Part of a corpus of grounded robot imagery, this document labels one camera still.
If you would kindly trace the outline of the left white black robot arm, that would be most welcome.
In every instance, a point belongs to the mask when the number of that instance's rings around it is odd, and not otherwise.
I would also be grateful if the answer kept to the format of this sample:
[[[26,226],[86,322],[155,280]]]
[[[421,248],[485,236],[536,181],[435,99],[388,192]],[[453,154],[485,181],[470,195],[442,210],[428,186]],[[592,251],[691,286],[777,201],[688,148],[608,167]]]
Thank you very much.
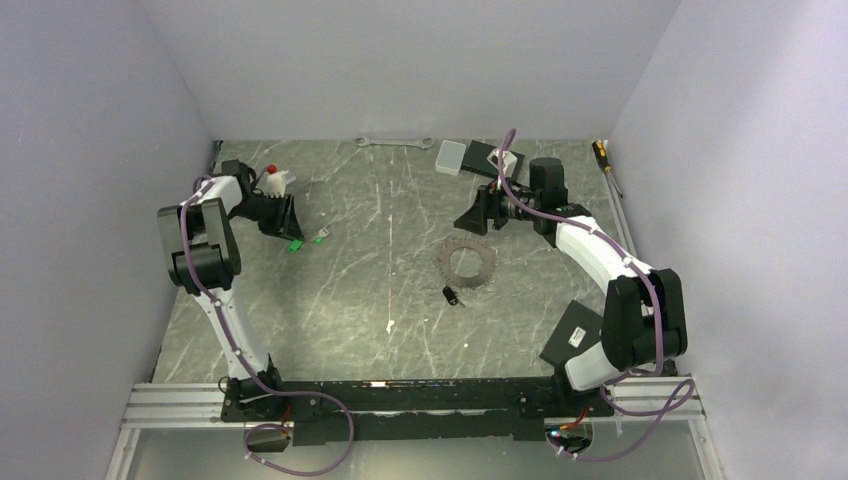
[[[256,171],[240,160],[229,160],[218,173],[200,175],[187,200],[157,213],[172,283],[183,288],[208,317],[230,381],[238,387],[256,384],[247,404],[264,420],[285,411],[288,394],[273,383],[276,369],[241,299],[237,278],[242,261],[231,221],[247,219],[266,236],[303,241],[289,191],[295,180],[291,170],[270,165]]]

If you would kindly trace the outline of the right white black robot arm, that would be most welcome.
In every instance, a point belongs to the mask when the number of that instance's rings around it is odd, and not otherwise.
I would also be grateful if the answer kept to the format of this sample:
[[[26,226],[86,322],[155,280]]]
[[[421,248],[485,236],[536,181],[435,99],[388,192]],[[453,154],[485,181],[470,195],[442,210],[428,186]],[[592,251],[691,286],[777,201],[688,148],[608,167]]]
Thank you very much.
[[[602,314],[572,302],[549,339],[545,360],[564,373],[551,388],[557,411],[574,415],[603,383],[684,354],[688,348],[682,283],[611,239],[590,212],[568,199],[562,162],[531,161],[529,183],[494,180],[478,188],[456,228],[483,236],[508,221],[534,231],[586,271],[605,295]]]

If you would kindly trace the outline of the black flat rectangular box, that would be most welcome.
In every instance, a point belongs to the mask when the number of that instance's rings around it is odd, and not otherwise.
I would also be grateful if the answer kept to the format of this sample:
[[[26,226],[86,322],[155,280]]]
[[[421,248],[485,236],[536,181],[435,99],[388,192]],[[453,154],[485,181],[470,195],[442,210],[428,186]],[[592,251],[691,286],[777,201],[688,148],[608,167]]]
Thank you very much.
[[[524,163],[525,155],[511,150],[504,154],[504,175],[515,180]],[[497,147],[471,141],[463,156],[460,169],[491,179],[497,178]]]

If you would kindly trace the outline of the translucent white plastic box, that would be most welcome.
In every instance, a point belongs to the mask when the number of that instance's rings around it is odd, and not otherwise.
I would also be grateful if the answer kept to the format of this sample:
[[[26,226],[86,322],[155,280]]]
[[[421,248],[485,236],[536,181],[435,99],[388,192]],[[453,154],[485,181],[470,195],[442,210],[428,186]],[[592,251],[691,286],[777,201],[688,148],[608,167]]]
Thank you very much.
[[[438,173],[457,176],[461,170],[467,146],[464,143],[443,140],[436,161],[435,171]]]

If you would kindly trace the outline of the black key fob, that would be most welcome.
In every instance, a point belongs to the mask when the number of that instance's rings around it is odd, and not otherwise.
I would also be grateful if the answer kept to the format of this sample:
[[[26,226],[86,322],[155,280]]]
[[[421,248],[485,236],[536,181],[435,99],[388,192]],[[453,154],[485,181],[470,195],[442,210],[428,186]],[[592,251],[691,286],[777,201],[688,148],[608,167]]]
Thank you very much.
[[[464,303],[459,299],[456,291],[450,286],[445,286],[442,289],[442,294],[449,305],[465,307]]]

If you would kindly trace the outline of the silver open-end wrench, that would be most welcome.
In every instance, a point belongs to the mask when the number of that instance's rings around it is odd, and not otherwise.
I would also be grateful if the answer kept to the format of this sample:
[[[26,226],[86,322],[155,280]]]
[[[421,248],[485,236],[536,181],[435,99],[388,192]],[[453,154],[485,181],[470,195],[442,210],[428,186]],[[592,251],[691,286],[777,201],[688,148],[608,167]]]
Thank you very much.
[[[392,146],[392,147],[412,147],[421,150],[430,149],[435,141],[433,138],[424,137],[420,139],[376,139],[371,137],[357,137],[355,143],[358,147],[370,146]]]

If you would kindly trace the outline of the yellow black screwdriver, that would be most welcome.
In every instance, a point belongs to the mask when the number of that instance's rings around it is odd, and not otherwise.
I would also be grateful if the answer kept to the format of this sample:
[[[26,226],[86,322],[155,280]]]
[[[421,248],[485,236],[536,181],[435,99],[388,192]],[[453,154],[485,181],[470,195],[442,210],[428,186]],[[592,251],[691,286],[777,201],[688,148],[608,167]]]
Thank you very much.
[[[594,156],[595,156],[596,163],[597,163],[598,167],[600,168],[602,173],[605,175],[605,178],[612,185],[616,195],[619,198],[623,198],[624,194],[623,194],[622,190],[620,189],[620,187],[619,187],[619,185],[618,185],[618,183],[617,183],[617,181],[616,181],[616,179],[615,179],[615,177],[612,173],[612,166],[609,162],[609,157],[608,157],[608,154],[606,152],[604,141],[603,140],[595,140],[592,143],[592,149],[593,149]]]

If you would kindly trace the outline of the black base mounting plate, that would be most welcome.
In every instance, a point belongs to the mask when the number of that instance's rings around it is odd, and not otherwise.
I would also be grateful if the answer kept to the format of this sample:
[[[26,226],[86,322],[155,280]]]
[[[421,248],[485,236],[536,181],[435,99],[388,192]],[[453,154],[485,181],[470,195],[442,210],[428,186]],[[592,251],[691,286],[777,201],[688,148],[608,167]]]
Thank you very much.
[[[275,380],[276,394],[231,380],[225,423],[293,424],[297,446],[328,442],[509,437],[537,441],[577,417],[609,418],[597,391],[575,392],[561,375],[478,379],[298,382]]]

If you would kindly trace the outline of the aluminium extrusion rail frame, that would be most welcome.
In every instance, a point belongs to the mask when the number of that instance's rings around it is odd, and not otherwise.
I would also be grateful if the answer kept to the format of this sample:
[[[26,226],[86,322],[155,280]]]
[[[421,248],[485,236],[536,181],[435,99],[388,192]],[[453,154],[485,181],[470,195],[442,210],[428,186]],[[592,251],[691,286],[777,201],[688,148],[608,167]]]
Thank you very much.
[[[138,384],[133,387],[122,419],[121,432],[107,476],[128,476],[134,449],[145,429],[249,429],[262,423],[225,423],[221,420],[224,388],[208,384]],[[613,414],[609,418],[577,417],[559,421],[545,429],[565,428],[570,433],[586,432],[592,426],[613,424],[621,434],[627,422],[651,422],[660,409],[668,422],[685,423],[693,437],[704,476],[722,479],[725,474],[706,422],[706,413],[692,379],[687,377],[634,378],[605,388]],[[292,431],[293,424],[283,419]]]

